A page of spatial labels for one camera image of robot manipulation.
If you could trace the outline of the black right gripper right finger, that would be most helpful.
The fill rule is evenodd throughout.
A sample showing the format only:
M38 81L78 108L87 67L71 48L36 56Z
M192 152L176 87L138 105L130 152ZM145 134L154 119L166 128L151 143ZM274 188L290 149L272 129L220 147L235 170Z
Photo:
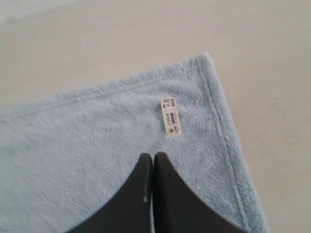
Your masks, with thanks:
M245 232L201 201L164 152L154 159L153 216L156 233Z

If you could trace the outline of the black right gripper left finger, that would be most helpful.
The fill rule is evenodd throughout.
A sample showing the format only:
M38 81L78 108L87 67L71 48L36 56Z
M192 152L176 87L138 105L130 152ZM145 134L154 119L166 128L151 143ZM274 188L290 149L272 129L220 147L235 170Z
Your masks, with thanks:
M143 153L116 194L69 233L150 233L153 161Z

